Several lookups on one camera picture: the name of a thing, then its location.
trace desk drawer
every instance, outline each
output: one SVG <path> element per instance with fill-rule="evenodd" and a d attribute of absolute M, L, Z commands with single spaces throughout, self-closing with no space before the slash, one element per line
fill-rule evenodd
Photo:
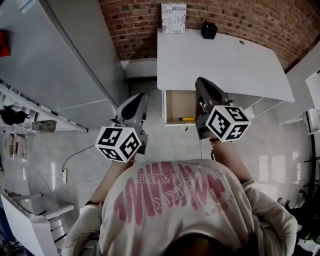
<path fill-rule="evenodd" d="M 162 114 L 166 126 L 195 126 L 196 121 L 174 120 L 195 118 L 201 113 L 195 90 L 164 90 Z"/>

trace bracelet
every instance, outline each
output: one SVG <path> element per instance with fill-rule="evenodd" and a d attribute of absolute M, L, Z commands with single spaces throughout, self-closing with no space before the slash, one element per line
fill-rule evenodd
<path fill-rule="evenodd" d="M 211 138 L 211 139 L 209 139 L 209 141 L 211 142 L 212 146 L 222 143 L 221 140 L 219 140 L 218 138 Z"/>

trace black cube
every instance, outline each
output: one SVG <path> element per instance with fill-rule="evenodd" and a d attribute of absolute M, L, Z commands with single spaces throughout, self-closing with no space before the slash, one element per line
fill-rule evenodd
<path fill-rule="evenodd" d="M 201 28 L 201 35 L 204 39 L 215 39 L 218 28 L 212 22 L 204 21 Z"/>

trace desk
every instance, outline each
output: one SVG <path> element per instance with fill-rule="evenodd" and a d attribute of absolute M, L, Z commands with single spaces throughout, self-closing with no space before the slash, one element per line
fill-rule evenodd
<path fill-rule="evenodd" d="M 194 91 L 198 77 L 212 81 L 229 93 L 235 105 L 245 110 L 252 108 L 254 116 L 282 101 L 295 101 L 273 50 L 226 34 L 217 33 L 215 39 L 210 40 L 203 39 L 200 30 L 186 29 L 185 34 L 176 35 L 162 34 L 159 29 L 158 89 Z"/>

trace forearm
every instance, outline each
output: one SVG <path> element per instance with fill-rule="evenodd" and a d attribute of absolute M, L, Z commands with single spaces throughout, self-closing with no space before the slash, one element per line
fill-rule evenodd
<path fill-rule="evenodd" d="M 103 180 L 99 184 L 99 186 L 94 191 L 93 195 L 90 198 L 90 201 L 94 204 L 103 203 L 107 197 L 107 194 L 110 188 L 115 183 L 116 179 L 128 168 L 133 166 L 134 161 L 129 162 L 117 162 L 114 161 L 107 173 L 105 174 Z"/>
<path fill-rule="evenodd" d="M 253 181 L 250 173 L 240 159 L 234 145 L 228 141 L 213 146 L 215 160 L 228 167 L 240 183 Z"/>

